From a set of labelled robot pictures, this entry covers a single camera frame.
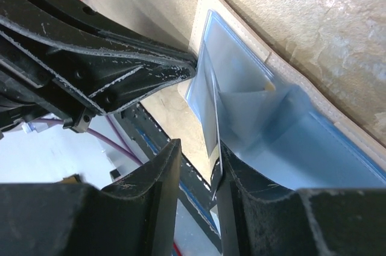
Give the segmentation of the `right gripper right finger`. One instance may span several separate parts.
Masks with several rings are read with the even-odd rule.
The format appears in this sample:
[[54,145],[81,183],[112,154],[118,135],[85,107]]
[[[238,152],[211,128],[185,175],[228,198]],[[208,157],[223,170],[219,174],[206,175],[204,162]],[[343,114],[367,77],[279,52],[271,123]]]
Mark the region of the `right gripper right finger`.
[[224,255],[384,255],[384,189],[290,190],[221,146]]

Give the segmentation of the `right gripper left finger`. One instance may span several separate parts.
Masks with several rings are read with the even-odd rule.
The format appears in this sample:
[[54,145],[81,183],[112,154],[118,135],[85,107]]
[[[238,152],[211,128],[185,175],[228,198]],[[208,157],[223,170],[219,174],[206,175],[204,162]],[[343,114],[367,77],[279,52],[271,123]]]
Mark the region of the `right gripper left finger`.
[[88,184],[3,184],[2,255],[171,255],[177,201],[157,196],[161,168],[143,164],[97,189]]

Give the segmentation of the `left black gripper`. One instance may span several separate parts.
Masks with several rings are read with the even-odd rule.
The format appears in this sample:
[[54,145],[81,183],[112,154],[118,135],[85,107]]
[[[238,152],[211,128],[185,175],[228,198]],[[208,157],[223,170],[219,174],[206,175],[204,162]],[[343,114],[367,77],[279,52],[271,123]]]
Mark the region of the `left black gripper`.
[[53,113],[81,133],[196,65],[80,0],[1,0],[1,131]]

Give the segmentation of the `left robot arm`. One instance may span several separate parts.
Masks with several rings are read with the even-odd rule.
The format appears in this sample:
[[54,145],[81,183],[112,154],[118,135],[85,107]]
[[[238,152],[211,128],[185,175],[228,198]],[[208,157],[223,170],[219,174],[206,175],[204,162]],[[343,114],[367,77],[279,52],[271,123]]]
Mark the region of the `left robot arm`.
[[85,132],[195,76],[188,52],[142,36],[80,0],[1,0],[1,131],[47,114]]

